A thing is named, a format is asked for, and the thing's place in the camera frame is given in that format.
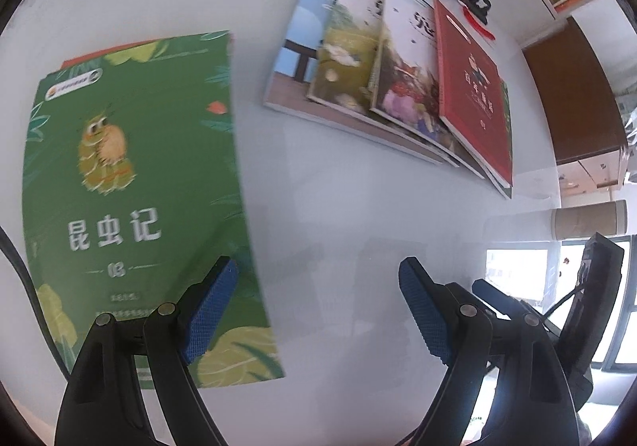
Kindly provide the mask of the red cover book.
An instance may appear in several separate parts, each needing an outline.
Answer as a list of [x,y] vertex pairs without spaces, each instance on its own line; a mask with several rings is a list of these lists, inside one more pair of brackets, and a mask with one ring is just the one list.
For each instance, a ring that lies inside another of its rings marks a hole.
[[488,53],[440,1],[433,0],[440,119],[505,188],[513,184],[500,75]]

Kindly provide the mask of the brown wooden cabinet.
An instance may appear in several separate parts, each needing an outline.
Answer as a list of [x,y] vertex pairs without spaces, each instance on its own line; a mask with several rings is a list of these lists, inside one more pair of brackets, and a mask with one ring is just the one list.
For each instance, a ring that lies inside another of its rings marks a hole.
[[627,153],[616,99],[575,19],[523,50],[543,104],[556,162]]

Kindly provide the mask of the white rabbit slope book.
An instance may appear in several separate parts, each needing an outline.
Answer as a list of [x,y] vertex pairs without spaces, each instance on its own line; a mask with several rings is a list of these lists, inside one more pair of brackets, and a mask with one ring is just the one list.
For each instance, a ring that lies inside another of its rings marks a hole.
[[370,111],[414,141],[483,178],[485,171],[440,120],[433,7],[426,0],[384,0]]

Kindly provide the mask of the yellow green cover book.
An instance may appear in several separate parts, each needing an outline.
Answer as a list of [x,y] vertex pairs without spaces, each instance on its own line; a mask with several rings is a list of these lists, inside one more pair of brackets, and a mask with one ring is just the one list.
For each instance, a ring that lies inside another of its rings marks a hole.
[[308,98],[361,122],[381,137],[395,137],[400,145],[452,163],[439,148],[411,137],[398,126],[370,111],[368,90],[375,64],[382,22],[383,0],[336,0],[317,50],[315,72]]

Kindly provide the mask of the light blue cover book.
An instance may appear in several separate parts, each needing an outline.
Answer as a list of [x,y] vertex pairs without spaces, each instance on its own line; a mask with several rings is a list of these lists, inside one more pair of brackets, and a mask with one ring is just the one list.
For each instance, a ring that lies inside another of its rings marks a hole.
[[317,52],[335,4],[336,0],[298,0],[274,62],[264,105],[364,137],[430,163],[442,163],[442,154],[429,145],[414,143],[380,123],[356,118],[308,98],[310,82],[317,71]]

